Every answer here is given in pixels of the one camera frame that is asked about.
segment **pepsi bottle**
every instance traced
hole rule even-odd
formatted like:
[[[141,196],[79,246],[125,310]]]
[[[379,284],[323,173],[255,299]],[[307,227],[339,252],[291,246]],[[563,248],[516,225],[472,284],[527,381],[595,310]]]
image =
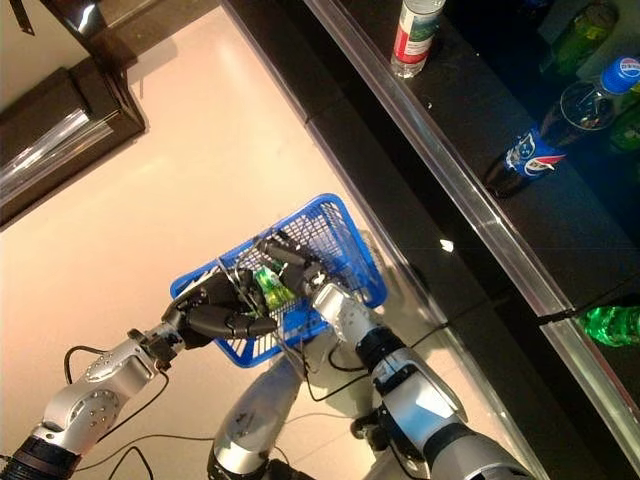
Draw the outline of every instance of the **pepsi bottle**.
[[[553,172],[554,165],[567,156],[567,146],[613,122],[613,97],[626,93],[638,81],[640,62],[622,57],[599,78],[567,87],[541,125],[527,130],[494,161],[484,176],[487,190],[496,198],[510,197]]]

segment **black cable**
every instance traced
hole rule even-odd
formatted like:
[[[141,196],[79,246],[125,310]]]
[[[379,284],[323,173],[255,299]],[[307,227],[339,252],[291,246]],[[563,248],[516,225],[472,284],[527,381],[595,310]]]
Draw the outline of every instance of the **black cable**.
[[[393,442],[389,442],[389,448],[391,448],[391,451],[393,452],[393,456],[396,457],[396,460],[398,461],[398,465],[400,465],[400,468],[402,468],[402,471],[407,477],[411,478],[412,480],[429,480],[429,478],[427,477],[416,477],[414,475],[411,475],[411,473],[409,473],[409,470],[407,470],[407,467],[404,465],[404,462],[400,458],[400,454],[393,446]]]
[[[111,474],[109,475],[109,480],[113,478],[113,476],[118,471],[118,468],[120,468],[120,465],[122,465],[122,462],[124,461],[125,458],[127,458],[127,455],[129,455],[130,452],[136,452],[138,454],[138,456],[140,457],[140,460],[142,460],[142,463],[147,469],[147,473],[149,474],[150,480],[153,480],[153,471],[151,470],[151,465],[149,465],[149,462],[147,462],[147,459],[144,458],[142,451],[135,445],[133,447],[129,447],[129,449],[126,452],[124,452],[122,457],[120,457],[120,460],[118,460],[118,463],[116,463],[116,466],[113,467],[113,470],[111,470]]]
[[[363,378],[367,378],[369,376],[368,373],[362,374],[356,378],[354,378],[353,380],[345,383],[344,385],[342,385],[339,388],[336,388],[333,392],[329,392],[326,395],[320,397],[320,398],[316,398],[315,395],[313,394],[313,391],[311,390],[311,382],[309,382],[309,366],[307,364],[307,360],[305,359],[305,355],[304,355],[304,348],[301,351],[302,353],[302,362],[304,364],[304,379],[307,381],[307,389],[309,390],[309,396],[311,397],[311,400],[313,400],[314,402],[322,402],[330,397],[333,397],[334,395],[337,395],[338,393],[340,393],[341,391],[343,391],[345,388],[350,387],[351,385],[353,385],[354,383],[362,380]]]
[[[287,454],[284,453],[284,451],[277,445],[273,446],[274,450],[278,450],[280,452],[280,455],[282,455],[282,458],[284,458],[284,461],[287,463],[287,466],[290,467],[291,466],[291,462],[289,462],[289,457],[287,457]]]
[[[359,367],[343,367],[341,365],[336,364],[333,361],[333,354],[338,351],[339,346],[340,346],[340,341],[337,341],[336,344],[331,349],[331,351],[329,352],[329,357],[328,357],[329,365],[331,365],[333,368],[335,368],[340,372],[364,372],[367,370],[366,367],[364,367],[363,365]]]
[[[98,440],[98,443],[100,443],[102,440],[104,440],[105,438],[107,438],[109,435],[111,435],[113,432],[115,432],[116,430],[118,430],[120,427],[124,426],[124,424],[126,424],[128,421],[133,420],[133,417],[135,417],[136,415],[138,415],[139,413],[141,413],[145,408],[147,408],[149,405],[151,405],[153,402],[156,401],[156,399],[163,394],[163,392],[167,389],[167,387],[169,386],[169,377],[167,376],[166,373],[164,372],[158,372],[160,375],[162,375],[164,377],[164,385],[162,386],[162,388],[158,391],[158,393],[156,393],[153,397],[151,397],[151,400],[149,400],[147,403],[145,403],[143,406],[141,406],[138,410],[136,410],[135,412],[133,412],[131,415],[129,415],[127,418],[125,418],[123,421],[121,421],[118,425],[116,425],[115,427],[113,427],[111,430],[109,430],[107,433],[105,433],[103,436],[100,437],[100,439]]]
[[[96,355],[103,355],[107,353],[105,350],[98,350],[97,348],[87,347],[86,345],[76,345],[75,347],[71,347],[67,350],[67,353],[64,354],[64,378],[67,380],[67,385],[71,385],[73,383],[73,379],[71,378],[71,367],[69,366],[71,355],[73,355],[73,352],[77,352],[78,350],[95,353]]]
[[[422,342],[424,342],[427,338],[429,338],[431,335],[433,335],[436,332],[439,332],[440,330],[444,330],[445,328],[448,328],[449,324],[448,323],[441,323],[440,325],[438,325],[437,327],[433,328],[432,330],[429,330],[427,333],[425,333],[422,337],[420,337],[418,340],[416,340],[415,342],[413,342],[412,345],[409,346],[409,348],[415,348],[418,345],[420,345]]]
[[[125,448],[130,447],[131,445],[133,445],[136,442],[140,442],[142,440],[147,440],[148,438],[172,438],[172,439],[175,439],[175,440],[189,440],[189,441],[194,441],[194,442],[212,442],[213,440],[215,440],[215,437],[189,437],[189,436],[186,436],[186,435],[170,435],[168,433],[152,433],[152,434],[149,434],[149,435],[143,435],[142,437],[134,438],[130,442],[124,444],[122,447],[120,447],[115,452],[111,453],[110,455],[106,456],[105,458],[103,458],[99,462],[93,463],[93,464],[91,464],[91,465],[89,465],[87,467],[78,468],[76,470],[76,472],[82,472],[84,470],[89,470],[91,468],[99,467],[100,465],[103,465],[104,463],[106,463],[109,460],[111,460],[113,457],[115,457],[117,454],[119,454]]]

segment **bottle label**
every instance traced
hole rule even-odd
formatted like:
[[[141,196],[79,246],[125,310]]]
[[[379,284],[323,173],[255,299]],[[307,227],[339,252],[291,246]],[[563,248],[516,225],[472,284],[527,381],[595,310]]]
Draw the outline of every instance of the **bottle label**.
[[[438,14],[412,12],[402,3],[400,23],[393,47],[395,56],[404,63],[419,63],[429,54],[433,35],[438,30]]]
[[[547,145],[536,127],[518,137],[518,142],[507,151],[504,162],[508,169],[523,177],[535,178],[553,170],[567,154]]]

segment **green liquid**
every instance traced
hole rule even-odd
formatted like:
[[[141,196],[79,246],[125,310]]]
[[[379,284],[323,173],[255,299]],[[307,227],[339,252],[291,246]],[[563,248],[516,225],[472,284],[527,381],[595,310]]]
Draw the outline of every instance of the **green liquid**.
[[[580,318],[585,332],[610,347],[640,345],[640,307],[598,307]]]

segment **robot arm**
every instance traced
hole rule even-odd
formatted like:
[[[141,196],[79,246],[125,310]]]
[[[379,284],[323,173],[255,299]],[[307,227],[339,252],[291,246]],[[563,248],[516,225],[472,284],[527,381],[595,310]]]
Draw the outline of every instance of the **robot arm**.
[[[533,478],[500,445],[465,425],[464,409],[446,383],[375,321],[371,310],[330,279],[317,257],[286,235],[279,237],[264,242],[261,250],[284,262],[283,283],[309,297],[313,308],[355,350],[382,397],[379,424],[402,454],[425,460],[433,480]],[[381,473],[377,478],[386,477]]]
[[[218,272],[201,279],[169,305],[162,323],[144,334],[131,330],[126,341],[101,355],[80,379],[51,399],[42,421],[0,478],[69,478],[82,456],[113,428],[124,404],[169,369],[181,350],[204,346],[214,338],[273,331],[276,324],[266,314],[264,297],[250,272],[239,271],[237,276],[230,279]]]

